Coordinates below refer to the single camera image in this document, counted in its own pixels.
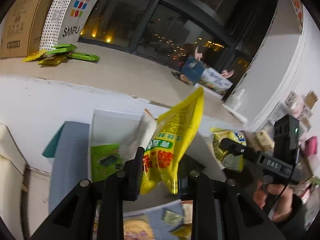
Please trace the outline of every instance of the small box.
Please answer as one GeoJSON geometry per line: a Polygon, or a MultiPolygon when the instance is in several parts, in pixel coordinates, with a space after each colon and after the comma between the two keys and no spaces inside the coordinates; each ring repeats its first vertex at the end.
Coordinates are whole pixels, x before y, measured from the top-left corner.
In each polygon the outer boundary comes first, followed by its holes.
{"type": "Polygon", "coordinates": [[[7,13],[0,58],[25,57],[39,49],[45,19],[53,0],[16,0],[7,13]]]}
{"type": "Polygon", "coordinates": [[[312,90],[307,94],[306,98],[304,99],[304,102],[307,106],[309,106],[310,109],[313,108],[317,101],[318,96],[312,90]]]}
{"type": "Polygon", "coordinates": [[[193,84],[196,84],[204,71],[203,62],[198,61],[195,57],[189,57],[181,69],[184,74],[193,84]]]}
{"type": "Polygon", "coordinates": [[[199,80],[199,84],[207,87],[208,89],[212,90],[222,97],[232,86],[232,82],[230,82],[213,68],[206,68],[203,71],[199,80]]]}

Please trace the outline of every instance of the green package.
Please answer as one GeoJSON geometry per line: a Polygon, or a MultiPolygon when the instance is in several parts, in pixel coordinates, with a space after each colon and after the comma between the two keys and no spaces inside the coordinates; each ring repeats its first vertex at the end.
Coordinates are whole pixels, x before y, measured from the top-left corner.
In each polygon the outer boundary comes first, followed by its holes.
{"type": "Polygon", "coordinates": [[[118,143],[91,146],[90,154],[93,182],[104,180],[111,174],[122,170],[118,143]]]}
{"type": "Polygon", "coordinates": [[[83,52],[72,52],[68,54],[68,57],[82,59],[87,61],[98,61],[100,57],[94,54],[83,53],[83,52]]]}
{"type": "Polygon", "coordinates": [[[45,54],[46,56],[54,55],[58,53],[71,52],[71,51],[74,51],[77,48],[77,46],[73,44],[59,44],[56,46],[52,46],[52,48],[54,48],[55,50],[46,52],[45,54]]]}

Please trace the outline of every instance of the yellow snack packet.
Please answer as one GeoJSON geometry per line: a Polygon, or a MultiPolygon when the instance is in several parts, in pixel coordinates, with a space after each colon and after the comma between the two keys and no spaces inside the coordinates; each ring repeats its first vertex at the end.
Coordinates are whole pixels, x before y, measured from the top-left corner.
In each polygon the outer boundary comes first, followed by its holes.
{"type": "Polygon", "coordinates": [[[170,234],[177,236],[178,239],[190,239],[191,238],[192,225],[182,224],[177,229],[174,229],[170,234]]]}
{"type": "Polygon", "coordinates": [[[36,60],[36,59],[38,59],[38,58],[41,58],[42,55],[43,55],[44,53],[46,53],[46,52],[47,52],[46,49],[38,50],[38,51],[32,53],[31,55],[27,56],[26,58],[24,58],[22,61],[23,61],[23,62],[28,62],[28,61],[36,60]]]}
{"type": "Polygon", "coordinates": [[[39,60],[38,64],[44,65],[59,65],[60,62],[64,61],[68,56],[66,55],[57,55],[54,58],[39,60]]]}
{"type": "Polygon", "coordinates": [[[157,128],[143,156],[141,194],[161,180],[172,194],[178,193],[178,165],[201,122],[203,88],[198,88],[166,113],[159,116],[157,128]]]}
{"type": "Polygon", "coordinates": [[[219,147],[219,144],[223,138],[229,138],[237,143],[240,143],[244,146],[247,145],[247,141],[242,132],[224,130],[221,128],[211,127],[210,131],[213,133],[212,146],[214,150],[214,155],[217,160],[224,165],[226,168],[234,171],[241,172],[244,167],[244,159],[242,155],[234,156],[228,151],[225,151],[219,147]]]}

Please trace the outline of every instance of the beige plug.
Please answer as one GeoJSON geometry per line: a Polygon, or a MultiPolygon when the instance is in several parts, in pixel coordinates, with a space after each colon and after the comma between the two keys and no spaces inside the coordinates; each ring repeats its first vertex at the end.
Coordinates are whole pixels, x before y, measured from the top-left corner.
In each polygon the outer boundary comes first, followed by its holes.
{"type": "Polygon", "coordinates": [[[273,151],[275,147],[275,142],[270,138],[268,133],[265,130],[261,130],[256,133],[256,138],[258,139],[262,149],[264,151],[271,150],[273,151]]]}

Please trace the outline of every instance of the pink item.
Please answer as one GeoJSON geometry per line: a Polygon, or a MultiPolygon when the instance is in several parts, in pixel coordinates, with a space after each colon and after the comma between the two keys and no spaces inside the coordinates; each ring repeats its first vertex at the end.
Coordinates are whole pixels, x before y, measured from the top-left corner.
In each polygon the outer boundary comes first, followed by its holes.
{"type": "Polygon", "coordinates": [[[202,58],[202,53],[198,53],[198,47],[196,47],[196,50],[195,50],[195,58],[197,61],[200,61],[202,58]]]}
{"type": "Polygon", "coordinates": [[[293,115],[294,118],[299,118],[300,115],[302,114],[302,111],[304,109],[304,101],[302,97],[296,96],[291,107],[290,111],[293,115]]]}
{"type": "Polygon", "coordinates": [[[225,78],[229,78],[233,75],[234,72],[235,72],[234,70],[231,70],[230,72],[228,72],[228,70],[222,70],[221,76],[225,78]]]}
{"type": "Polygon", "coordinates": [[[310,155],[317,153],[317,137],[312,136],[308,140],[306,140],[306,147],[303,151],[303,155],[309,157],[310,155]]]}

